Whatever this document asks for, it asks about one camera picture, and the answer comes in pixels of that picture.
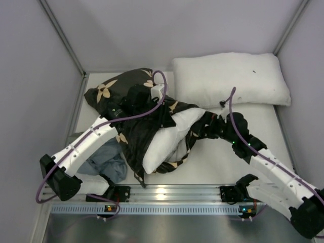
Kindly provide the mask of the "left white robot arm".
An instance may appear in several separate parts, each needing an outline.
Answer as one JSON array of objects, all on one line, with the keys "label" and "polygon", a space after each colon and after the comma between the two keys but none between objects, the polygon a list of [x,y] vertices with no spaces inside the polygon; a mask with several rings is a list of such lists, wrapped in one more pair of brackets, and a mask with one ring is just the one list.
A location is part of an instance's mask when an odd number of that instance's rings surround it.
[{"label": "left white robot arm", "polygon": [[109,101],[102,114],[78,138],[52,156],[45,154],[39,161],[43,183],[55,196],[67,201],[76,195],[104,195],[112,186],[105,175],[84,175],[79,168],[104,143],[115,138],[123,122],[151,115],[163,104],[167,84],[152,88],[134,85],[120,102]]}]

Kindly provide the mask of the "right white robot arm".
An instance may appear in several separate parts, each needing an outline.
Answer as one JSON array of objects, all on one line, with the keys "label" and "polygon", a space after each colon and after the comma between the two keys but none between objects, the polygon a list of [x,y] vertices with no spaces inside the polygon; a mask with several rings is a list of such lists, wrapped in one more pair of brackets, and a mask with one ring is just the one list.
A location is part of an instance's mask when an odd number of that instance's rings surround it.
[{"label": "right white robot arm", "polygon": [[304,238],[321,238],[323,231],[323,190],[316,188],[285,166],[267,145],[252,135],[241,113],[226,117],[206,112],[194,125],[199,139],[223,139],[233,152],[249,166],[271,181],[248,174],[235,185],[243,199],[252,198],[266,203],[284,215]]}]

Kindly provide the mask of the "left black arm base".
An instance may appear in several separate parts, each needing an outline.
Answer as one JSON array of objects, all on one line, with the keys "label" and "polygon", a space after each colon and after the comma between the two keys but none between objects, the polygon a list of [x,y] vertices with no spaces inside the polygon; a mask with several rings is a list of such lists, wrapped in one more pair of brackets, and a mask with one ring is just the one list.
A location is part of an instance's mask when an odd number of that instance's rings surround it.
[{"label": "left black arm base", "polygon": [[95,197],[86,196],[87,202],[102,202],[103,199],[109,199],[117,203],[125,203],[130,198],[131,188],[129,186],[110,186],[103,195],[95,195]]}]

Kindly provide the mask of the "black floral pillowcase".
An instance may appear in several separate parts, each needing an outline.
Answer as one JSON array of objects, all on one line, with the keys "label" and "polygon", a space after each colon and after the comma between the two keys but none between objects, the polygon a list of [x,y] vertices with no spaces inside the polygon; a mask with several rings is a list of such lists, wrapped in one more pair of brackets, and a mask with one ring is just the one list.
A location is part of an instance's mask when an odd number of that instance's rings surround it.
[{"label": "black floral pillowcase", "polygon": [[127,164],[134,177],[145,187],[145,174],[166,174],[183,163],[197,140],[190,129],[205,110],[165,96],[162,105],[155,107],[158,98],[151,90],[157,84],[150,68],[138,68],[121,73],[84,94],[86,102],[106,119],[117,119],[145,113],[141,118],[113,123]]}]

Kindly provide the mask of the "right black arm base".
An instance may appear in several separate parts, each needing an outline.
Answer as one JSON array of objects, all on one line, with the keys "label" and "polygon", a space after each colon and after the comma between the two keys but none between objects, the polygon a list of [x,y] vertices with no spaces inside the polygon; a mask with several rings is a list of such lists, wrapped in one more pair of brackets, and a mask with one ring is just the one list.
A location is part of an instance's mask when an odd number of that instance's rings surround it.
[{"label": "right black arm base", "polygon": [[249,203],[253,199],[248,196],[247,190],[239,186],[220,186],[220,196],[223,203]]}]

